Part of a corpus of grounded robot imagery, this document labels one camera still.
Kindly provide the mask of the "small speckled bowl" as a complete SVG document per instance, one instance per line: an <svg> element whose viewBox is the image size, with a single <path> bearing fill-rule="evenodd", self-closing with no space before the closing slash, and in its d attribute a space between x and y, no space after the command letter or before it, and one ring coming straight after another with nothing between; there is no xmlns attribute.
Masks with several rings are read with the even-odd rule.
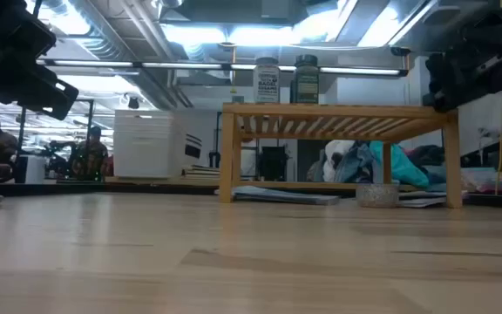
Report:
<svg viewBox="0 0 502 314"><path fill-rule="evenodd" d="M356 202L363 208L395 208L399 202L399 186L364 183L356 186Z"/></svg>

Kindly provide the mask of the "teal cloth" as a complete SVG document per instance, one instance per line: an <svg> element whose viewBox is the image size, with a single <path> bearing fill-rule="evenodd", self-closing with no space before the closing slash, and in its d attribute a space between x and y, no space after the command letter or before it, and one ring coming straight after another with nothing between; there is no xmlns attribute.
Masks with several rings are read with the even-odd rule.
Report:
<svg viewBox="0 0 502 314"><path fill-rule="evenodd" d="M383 143L371 141L369 149L372 155L373 181L383 182ZM429 187L427 176L417 168L404 153L403 149L396 144L391 145L391 176L393 181L400 181L416 188Z"/></svg>

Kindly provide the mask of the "silver ventilation duct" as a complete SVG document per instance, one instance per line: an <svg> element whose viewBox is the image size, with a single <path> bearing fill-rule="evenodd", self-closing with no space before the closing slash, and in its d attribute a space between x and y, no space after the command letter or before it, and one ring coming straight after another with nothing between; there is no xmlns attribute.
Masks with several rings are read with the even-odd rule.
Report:
<svg viewBox="0 0 502 314"><path fill-rule="evenodd" d="M137 58L125 41L105 20L91 0L69 0L74 9L89 24L88 39L81 40L81 46L96 59L102 61L135 61ZM139 69L139 75L128 76L126 80L135 84L159 109L183 108L184 102L176 92L160 81L157 75Z"/></svg>

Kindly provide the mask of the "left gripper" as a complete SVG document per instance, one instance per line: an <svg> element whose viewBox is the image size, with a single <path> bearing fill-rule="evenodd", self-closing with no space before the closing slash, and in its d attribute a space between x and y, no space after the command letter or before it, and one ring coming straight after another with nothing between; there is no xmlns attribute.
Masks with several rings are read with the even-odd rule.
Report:
<svg viewBox="0 0 502 314"><path fill-rule="evenodd" d="M58 120L68 115L79 90L37 64L55 43L56 36L27 11L25 0L0 0L0 103Z"/></svg>

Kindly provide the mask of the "green-label oregano spice jar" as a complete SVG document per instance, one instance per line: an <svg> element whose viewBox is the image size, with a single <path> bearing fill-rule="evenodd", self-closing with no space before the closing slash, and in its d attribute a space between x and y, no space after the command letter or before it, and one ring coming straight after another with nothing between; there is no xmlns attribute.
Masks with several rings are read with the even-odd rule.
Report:
<svg viewBox="0 0 502 314"><path fill-rule="evenodd" d="M291 103L319 103L319 68L314 55L303 54L296 57L294 77L290 86Z"/></svg>

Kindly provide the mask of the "LED tube light bar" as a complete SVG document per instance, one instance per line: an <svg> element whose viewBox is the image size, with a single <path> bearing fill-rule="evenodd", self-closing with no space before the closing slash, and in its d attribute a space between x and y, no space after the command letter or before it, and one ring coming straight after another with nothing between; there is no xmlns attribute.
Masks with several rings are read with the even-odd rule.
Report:
<svg viewBox="0 0 502 314"><path fill-rule="evenodd" d="M139 61L103 61L103 60L72 60L72 59L39 59L38 65L63 67L91 67L91 68L128 68L128 69L166 69L166 70L199 70L199 71L252 71L252 64L229 63L174 63L174 62L139 62ZM330 67L321 66L319 72L335 75L363 75L383 77L405 77L408 70L363 67Z"/></svg>

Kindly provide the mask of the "dark cloth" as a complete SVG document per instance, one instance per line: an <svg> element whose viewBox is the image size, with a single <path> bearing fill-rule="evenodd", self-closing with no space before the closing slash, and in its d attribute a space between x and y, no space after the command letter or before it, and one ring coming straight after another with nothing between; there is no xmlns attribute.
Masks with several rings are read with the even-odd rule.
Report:
<svg viewBox="0 0 502 314"><path fill-rule="evenodd" d="M441 166L444 163L444 149L436 145L416 147L406 156L416 166Z"/></svg>

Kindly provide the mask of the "white plastic storage bin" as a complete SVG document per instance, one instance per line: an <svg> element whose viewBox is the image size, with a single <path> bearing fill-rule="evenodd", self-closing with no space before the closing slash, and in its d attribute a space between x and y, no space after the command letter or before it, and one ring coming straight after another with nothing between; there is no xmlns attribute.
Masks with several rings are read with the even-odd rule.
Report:
<svg viewBox="0 0 502 314"><path fill-rule="evenodd" d="M167 179L200 160L202 140L174 113L117 110L113 171L117 177Z"/></svg>

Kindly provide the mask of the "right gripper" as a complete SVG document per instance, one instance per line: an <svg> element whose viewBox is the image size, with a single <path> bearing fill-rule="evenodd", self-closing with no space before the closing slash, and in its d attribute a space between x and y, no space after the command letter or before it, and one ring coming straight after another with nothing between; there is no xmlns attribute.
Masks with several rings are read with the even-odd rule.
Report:
<svg viewBox="0 0 502 314"><path fill-rule="evenodd" d="M436 112L502 92L502 8L461 27L451 51L431 54L425 67L430 83L423 104Z"/></svg>

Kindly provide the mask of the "small white bin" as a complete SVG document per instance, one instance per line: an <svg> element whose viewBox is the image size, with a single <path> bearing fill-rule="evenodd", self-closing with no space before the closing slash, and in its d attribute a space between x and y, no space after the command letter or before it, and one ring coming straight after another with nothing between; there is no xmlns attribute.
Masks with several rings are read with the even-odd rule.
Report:
<svg viewBox="0 0 502 314"><path fill-rule="evenodd" d="M43 184L45 180L44 157L21 155L16 161L15 183Z"/></svg>

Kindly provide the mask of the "white-label bagel sesame spice jar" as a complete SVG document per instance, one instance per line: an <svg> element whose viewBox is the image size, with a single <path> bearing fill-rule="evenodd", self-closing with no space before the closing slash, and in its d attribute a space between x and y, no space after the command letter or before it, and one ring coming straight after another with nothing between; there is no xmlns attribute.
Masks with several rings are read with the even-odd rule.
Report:
<svg viewBox="0 0 502 314"><path fill-rule="evenodd" d="M280 102L280 68L278 60L262 55L255 58L254 101L256 103Z"/></svg>

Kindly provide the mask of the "grey foil bag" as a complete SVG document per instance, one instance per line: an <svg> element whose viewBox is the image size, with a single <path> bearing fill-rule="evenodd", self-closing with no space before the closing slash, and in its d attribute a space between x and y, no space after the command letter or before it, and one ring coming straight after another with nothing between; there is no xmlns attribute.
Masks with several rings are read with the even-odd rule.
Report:
<svg viewBox="0 0 502 314"><path fill-rule="evenodd" d="M341 200L340 197L333 195L310 195L254 186L232 188L231 194L234 201L266 201L323 206L335 205Z"/></svg>

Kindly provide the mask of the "black office chair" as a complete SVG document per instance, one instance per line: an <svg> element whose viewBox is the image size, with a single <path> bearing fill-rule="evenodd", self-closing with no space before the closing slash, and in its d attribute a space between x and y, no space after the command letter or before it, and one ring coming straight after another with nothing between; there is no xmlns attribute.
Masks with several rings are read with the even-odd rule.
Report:
<svg viewBox="0 0 502 314"><path fill-rule="evenodd" d="M259 178L262 181L287 179L288 155L285 146L263 147L258 161Z"/></svg>

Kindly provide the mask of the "pink cloth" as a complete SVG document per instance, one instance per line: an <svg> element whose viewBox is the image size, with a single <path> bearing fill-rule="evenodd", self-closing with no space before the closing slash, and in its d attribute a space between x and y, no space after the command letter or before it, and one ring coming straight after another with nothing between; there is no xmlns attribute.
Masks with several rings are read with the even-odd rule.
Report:
<svg viewBox="0 0 502 314"><path fill-rule="evenodd" d="M493 167L462 168L461 179L469 192L502 195L502 172Z"/></svg>

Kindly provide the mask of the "wooden slatted shelf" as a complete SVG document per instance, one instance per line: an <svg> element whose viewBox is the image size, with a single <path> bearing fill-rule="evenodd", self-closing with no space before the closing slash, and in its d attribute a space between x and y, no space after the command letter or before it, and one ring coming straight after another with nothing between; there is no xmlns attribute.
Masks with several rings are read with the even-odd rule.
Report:
<svg viewBox="0 0 502 314"><path fill-rule="evenodd" d="M392 182L391 149L402 140L441 130L446 204L463 205L458 112L425 106L346 106L226 103L222 107L219 197L233 200L241 186L241 142L246 139L378 140L383 143L383 182Z"/></svg>

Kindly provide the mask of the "blue denim cloth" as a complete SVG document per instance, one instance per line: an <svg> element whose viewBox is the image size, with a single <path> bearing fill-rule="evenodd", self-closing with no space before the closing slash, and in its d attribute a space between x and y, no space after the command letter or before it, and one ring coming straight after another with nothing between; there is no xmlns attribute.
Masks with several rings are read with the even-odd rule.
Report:
<svg viewBox="0 0 502 314"><path fill-rule="evenodd" d="M373 156L368 141L357 141L339 161L334 182L337 183L372 183Z"/></svg>

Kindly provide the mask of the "white cloth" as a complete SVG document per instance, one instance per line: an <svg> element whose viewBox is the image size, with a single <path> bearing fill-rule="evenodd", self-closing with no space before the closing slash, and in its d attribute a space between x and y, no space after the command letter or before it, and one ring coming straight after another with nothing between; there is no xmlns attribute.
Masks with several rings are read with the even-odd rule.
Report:
<svg viewBox="0 0 502 314"><path fill-rule="evenodd" d="M343 157L354 146L353 140L332 140L324 148L324 162L322 164L322 179L332 182L336 177L336 169Z"/></svg>

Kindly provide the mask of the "stack of books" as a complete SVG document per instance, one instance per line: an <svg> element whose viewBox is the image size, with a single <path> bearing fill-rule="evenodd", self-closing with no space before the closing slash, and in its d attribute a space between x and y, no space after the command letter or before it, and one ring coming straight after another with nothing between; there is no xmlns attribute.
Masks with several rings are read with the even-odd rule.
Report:
<svg viewBox="0 0 502 314"><path fill-rule="evenodd" d="M199 165L184 166L180 178L186 181L205 181L214 185L219 182L220 170L215 167Z"/></svg>

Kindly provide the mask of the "white paper sheet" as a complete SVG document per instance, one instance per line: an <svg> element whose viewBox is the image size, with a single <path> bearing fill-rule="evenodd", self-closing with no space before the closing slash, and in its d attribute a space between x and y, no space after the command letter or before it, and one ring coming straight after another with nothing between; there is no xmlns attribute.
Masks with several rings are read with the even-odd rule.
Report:
<svg viewBox="0 0 502 314"><path fill-rule="evenodd" d="M446 201L446 192L414 191L400 193L397 205L404 208L428 208L445 204Z"/></svg>

